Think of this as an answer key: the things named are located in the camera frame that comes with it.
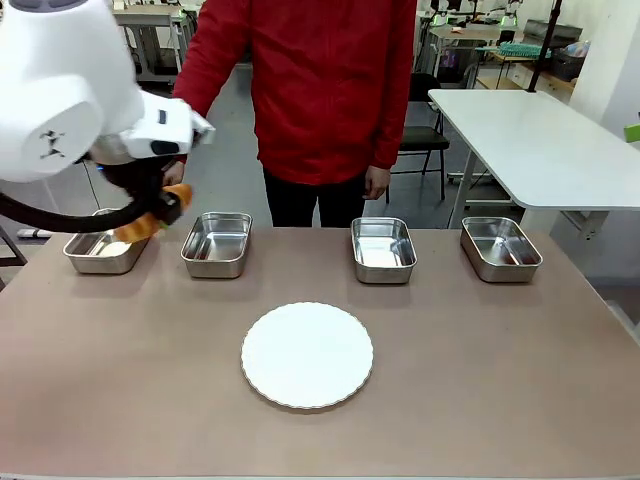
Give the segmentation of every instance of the stainless steel container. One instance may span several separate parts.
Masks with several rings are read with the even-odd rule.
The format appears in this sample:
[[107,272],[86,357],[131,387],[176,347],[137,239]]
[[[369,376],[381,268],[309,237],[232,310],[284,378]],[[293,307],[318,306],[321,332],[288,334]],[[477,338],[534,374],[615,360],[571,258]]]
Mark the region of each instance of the stainless steel container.
[[485,282],[530,282],[542,265],[536,247],[518,224],[508,218],[465,218],[460,243]]
[[[94,215],[112,211],[105,208]],[[136,243],[118,240],[113,230],[103,233],[79,233],[64,247],[63,253],[80,273],[122,275],[133,268],[149,239]]]
[[407,225],[397,218],[356,218],[351,224],[356,277],[362,283],[407,283],[417,263]]
[[205,213],[196,220],[182,247],[182,258],[194,278],[237,278],[247,260],[251,216]]

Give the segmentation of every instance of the black chair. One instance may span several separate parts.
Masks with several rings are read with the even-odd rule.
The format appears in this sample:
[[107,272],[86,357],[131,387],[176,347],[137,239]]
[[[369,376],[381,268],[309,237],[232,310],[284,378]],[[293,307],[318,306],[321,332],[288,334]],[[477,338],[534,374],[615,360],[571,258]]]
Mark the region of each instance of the black chair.
[[[411,74],[411,87],[409,89],[409,102],[431,102],[429,91],[441,88],[440,82],[428,73]],[[404,172],[391,172],[392,175],[402,175],[406,173],[422,173],[424,176],[429,172],[440,172],[440,198],[444,200],[444,151],[448,150],[451,144],[444,137],[444,118],[442,112],[438,112],[438,120],[434,128],[431,127],[404,127],[402,143],[400,144],[399,156],[425,154],[422,170],[409,170]],[[427,170],[432,151],[440,152],[440,168]],[[389,189],[386,192],[387,204],[389,203]]]

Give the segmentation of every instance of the black pants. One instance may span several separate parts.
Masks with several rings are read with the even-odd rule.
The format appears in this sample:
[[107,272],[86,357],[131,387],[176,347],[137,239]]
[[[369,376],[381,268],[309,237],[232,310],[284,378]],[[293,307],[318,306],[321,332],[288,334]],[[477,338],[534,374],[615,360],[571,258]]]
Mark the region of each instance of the black pants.
[[267,200],[274,227],[310,227],[316,202],[323,227],[348,228],[364,211],[365,172],[343,183],[302,185],[264,170]]

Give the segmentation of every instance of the person's right hand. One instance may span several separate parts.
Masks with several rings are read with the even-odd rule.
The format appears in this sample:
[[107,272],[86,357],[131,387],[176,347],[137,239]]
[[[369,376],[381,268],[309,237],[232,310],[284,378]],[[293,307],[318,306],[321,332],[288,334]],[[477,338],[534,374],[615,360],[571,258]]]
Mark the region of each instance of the person's right hand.
[[162,184],[165,187],[170,185],[177,185],[179,183],[182,183],[183,177],[184,177],[184,163],[176,162],[173,165],[171,165],[171,167],[166,172],[164,172],[164,181]]

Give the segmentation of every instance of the round plate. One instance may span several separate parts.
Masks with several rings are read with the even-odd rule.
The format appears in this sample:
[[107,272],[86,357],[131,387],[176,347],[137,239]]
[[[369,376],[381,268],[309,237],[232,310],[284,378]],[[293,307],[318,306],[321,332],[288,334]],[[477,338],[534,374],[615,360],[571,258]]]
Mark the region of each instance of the round plate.
[[242,370],[269,400],[322,408],[353,395],[367,380],[373,346],[352,315],[322,303],[294,303],[260,318],[242,344]]

